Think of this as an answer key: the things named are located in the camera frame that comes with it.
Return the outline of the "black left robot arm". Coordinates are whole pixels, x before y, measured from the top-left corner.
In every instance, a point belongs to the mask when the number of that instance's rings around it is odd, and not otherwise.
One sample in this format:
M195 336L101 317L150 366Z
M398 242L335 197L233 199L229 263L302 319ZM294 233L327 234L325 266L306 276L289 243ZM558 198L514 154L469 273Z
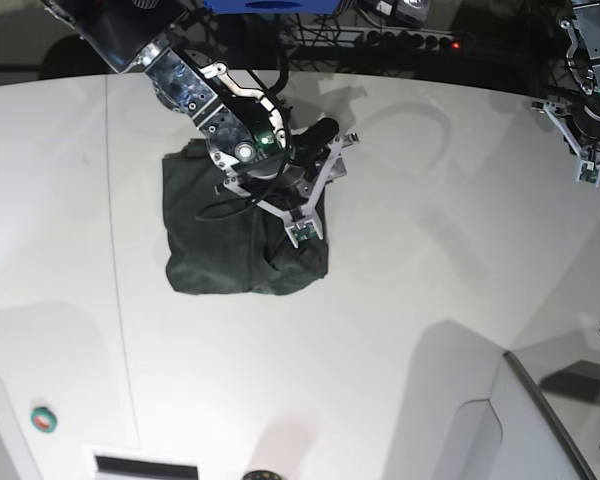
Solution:
M559 21L570 44L565 65L578 89L546 89L549 97L531 108L546 115L576 157L575 180L600 184L600 1L572 1Z

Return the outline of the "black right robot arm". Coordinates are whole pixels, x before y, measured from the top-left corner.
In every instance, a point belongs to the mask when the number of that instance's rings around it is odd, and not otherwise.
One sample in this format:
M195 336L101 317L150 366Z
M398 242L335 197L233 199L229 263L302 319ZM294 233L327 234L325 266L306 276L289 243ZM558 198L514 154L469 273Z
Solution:
M158 99L186 115L206 141L224 175L219 200L197 220L216 222L259 208L278 218L293 246L325 228L318 204L327 184L346 169L343 149L358 143L332 118L300 134L277 87L261 80L240 85L222 60L201 52L180 34L188 9L179 1L47 1L45 9L68 25L117 73L138 67Z

